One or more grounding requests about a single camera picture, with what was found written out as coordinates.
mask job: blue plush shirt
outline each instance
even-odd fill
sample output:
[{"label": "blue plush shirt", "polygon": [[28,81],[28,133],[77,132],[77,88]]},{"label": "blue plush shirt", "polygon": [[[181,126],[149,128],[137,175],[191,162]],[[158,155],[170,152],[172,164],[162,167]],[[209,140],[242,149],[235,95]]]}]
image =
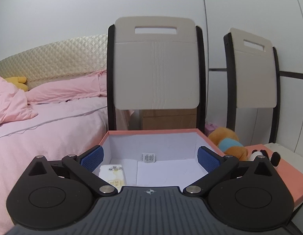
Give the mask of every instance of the blue plush shirt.
[{"label": "blue plush shirt", "polygon": [[243,147],[243,145],[241,143],[239,143],[236,140],[230,139],[230,138],[224,138],[222,141],[220,141],[219,143],[219,149],[222,152],[225,152],[228,148],[230,147]]}]

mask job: wall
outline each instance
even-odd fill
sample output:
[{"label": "wall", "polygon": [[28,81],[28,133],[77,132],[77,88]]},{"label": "wall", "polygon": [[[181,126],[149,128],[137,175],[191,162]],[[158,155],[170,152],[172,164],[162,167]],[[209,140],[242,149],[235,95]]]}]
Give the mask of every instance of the wall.
[{"label": "wall", "polygon": [[[303,0],[205,0],[205,5],[209,49],[206,120],[225,126],[227,78],[223,36],[234,27],[267,38],[277,49],[281,71],[303,73]],[[265,117],[269,117],[269,114],[263,113],[267,111],[240,111],[241,121],[244,122],[238,133],[245,144],[268,142],[270,123],[268,128],[261,128],[257,135],[255,131],[257,125],[262,124]],[[301,140],[298,144],[297,142],[302,123],[303,82],[282,77],[277,143],[295,151],[296,146],[301,145]]]},{"label": "wall", "polygon": [[116,19],[134,15],[191,18],[202,27],[207,50],[203,0],[0,0],[0,60],[50,42],[107,33]]}]

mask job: black and white plush toy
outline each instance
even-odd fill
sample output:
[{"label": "black and white plush toy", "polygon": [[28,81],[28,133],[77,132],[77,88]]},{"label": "black and white plush toy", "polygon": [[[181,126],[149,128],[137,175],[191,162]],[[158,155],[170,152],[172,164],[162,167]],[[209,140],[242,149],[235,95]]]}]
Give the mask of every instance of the black and white plush toy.
[{"label": "black and white plush toy", "polygon": [[[253,150],[253,152],[251,153],[251,156],[248,158],[248,161],[254,161],[254,159],[258,155],[263,155],[263,156],[265,156],[269,159],[269,156],[268,156],[266,150],[260,150],[260,151]],[[279,162],[280,162],[280,159],[281,159],[281,157],[280,157],[279,153],[278,152],[273,152],[273,154],[271,156],[271,159],[270,159],[270,162],[274,167],[277,167]]]}]

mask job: headboard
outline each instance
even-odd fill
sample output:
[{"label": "headboard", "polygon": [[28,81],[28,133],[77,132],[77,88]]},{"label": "headboard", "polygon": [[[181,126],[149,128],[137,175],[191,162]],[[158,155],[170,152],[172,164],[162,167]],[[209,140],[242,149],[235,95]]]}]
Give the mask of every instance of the headboard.
[{"label": "headboard", "polygon": [[50,81],[66,80],[106,68],[107,34],[53,42],[0,61],[0,76],[27,77],[32,89]]}]

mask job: wooden drawer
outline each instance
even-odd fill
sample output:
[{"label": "wooden drawer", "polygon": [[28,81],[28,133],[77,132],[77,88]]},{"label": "wooden drawer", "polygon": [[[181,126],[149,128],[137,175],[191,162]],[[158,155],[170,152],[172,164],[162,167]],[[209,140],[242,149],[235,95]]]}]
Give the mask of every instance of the wooden drawer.
[{"label": "wooden drawer", "polygon": [[196,109],[141,110],[141,129],[186,129],[196,127]]}]

